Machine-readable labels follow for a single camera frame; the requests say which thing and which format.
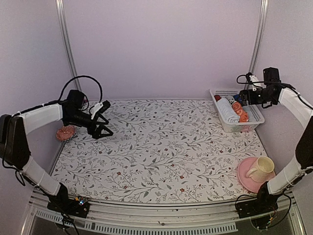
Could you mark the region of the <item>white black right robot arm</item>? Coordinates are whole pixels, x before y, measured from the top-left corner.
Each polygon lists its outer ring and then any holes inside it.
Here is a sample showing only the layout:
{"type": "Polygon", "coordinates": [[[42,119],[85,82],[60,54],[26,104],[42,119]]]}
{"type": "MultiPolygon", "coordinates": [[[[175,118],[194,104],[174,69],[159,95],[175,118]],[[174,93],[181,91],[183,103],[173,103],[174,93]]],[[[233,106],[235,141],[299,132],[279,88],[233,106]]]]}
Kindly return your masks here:
{"type": "Polygon", "coordinates": [[[313,106],[294,86],[280,80],[277,68],[264,69],[262,80],[250,72],[243,77],[247,88],[240,91],[240,99],[244,105],[261,105],[266,109],[279,104],[298,121],[291,127],[285,124],[283,128],[276,128],[284,134],[282,140],[293,144],[295,150],[289,163],[274,178],[263,183],[257,193],[253,209],[256,213],[264,213],[285,190],[313,171],[313,106]]]}

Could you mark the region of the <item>orange patterned towel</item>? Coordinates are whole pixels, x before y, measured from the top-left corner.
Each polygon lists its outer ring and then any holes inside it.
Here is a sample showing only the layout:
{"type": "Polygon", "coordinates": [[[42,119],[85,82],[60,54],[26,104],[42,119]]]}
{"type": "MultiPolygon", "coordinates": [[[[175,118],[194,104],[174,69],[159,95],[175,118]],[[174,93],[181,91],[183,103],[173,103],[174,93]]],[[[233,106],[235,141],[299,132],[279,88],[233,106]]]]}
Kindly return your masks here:
{"type": "Polygon", "coordinates": [[[239,122],[244,123],[249,121],[248,113],[243,109],[238,101],[232,103],[234,112],[239,116],[239,122]]]}

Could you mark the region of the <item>light blue terry towel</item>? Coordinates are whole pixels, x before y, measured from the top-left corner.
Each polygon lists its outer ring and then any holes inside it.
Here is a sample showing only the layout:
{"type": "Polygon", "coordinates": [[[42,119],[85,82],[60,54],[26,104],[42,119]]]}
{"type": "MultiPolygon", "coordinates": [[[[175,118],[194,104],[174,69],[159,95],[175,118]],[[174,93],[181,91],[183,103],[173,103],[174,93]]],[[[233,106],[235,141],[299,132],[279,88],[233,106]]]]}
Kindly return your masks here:
{"type": "Polygon", "coordinates": [[[217,105],[226,122],[229,123],[239,122],[240,116],[235,113],[235,111],[233,110],[229,101],[226,98],[223,97],[220,100],[218,100],[217,105]]]}

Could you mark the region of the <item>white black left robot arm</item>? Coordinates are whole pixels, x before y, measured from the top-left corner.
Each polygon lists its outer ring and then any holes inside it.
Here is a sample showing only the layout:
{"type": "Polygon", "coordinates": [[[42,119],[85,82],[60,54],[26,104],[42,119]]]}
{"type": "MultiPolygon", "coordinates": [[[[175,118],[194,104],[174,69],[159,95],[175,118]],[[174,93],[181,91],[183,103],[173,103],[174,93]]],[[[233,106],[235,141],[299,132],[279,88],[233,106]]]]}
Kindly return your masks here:
{"type": "Polygon", "coordinates": [[[86,128],[95,140],[112,136],[113,132],[107,127],[109,122],[103,116],[110,108],[110,102],[100,100],[89,112],[85,112],[82,110],[83,101],[84,96],[80,91],[71,90],[64,100],[54,100],[0,117],[0,158],[3,166],[22,175],[21,183],[27,180],[43,191],[61,212],[69,212],[76,202],[69,198],[67,187],[53,179],[33,157],[29,135],[61,121],[64,126],[86,128]]]}

